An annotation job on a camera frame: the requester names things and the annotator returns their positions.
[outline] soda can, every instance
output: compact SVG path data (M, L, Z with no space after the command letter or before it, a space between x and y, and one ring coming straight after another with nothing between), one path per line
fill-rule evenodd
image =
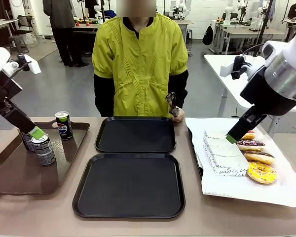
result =
M25 132L21 132L19 129L18 129L18 132L19 132L19 135L22 139L22 142L25 146L25 149L29 152L29 153L34 153L35 152L35 147L34 147L34 144L32 142L32 136L28 133L25 133Z
M71 127L69 113L60 111L55 114L59 134L62 140L66 141L73 137L73 129Z
M43 135L39 140L32 138L36 154L42 165L51 165L55 162L55 154L47 134Z

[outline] yellow frosted donut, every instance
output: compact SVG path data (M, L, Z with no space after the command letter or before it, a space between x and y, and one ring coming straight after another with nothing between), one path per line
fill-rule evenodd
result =
M247 174L250 178L262 184L271 184L277 179L276 170L260 162L249 162Z

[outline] black pants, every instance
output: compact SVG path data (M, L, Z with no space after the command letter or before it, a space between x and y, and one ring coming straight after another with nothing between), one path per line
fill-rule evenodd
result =
M69 66L72 64L81 64L82 58L74 43L73 28L53 28L52 30L60 57L63 60L64 65Z

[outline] lime green shirt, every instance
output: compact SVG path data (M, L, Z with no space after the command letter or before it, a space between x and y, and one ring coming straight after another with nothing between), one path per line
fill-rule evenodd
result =
M157 14L139 32L115 17L98 29L93 50L94 73L114 79L115 116L170 117L169 76L187 70L187 50L176 22Z

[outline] black bag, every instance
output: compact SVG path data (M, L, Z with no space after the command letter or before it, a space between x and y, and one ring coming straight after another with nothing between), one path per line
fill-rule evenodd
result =
M209 26L203 38L203 44L210 45L213 41L214 32L212 26Z

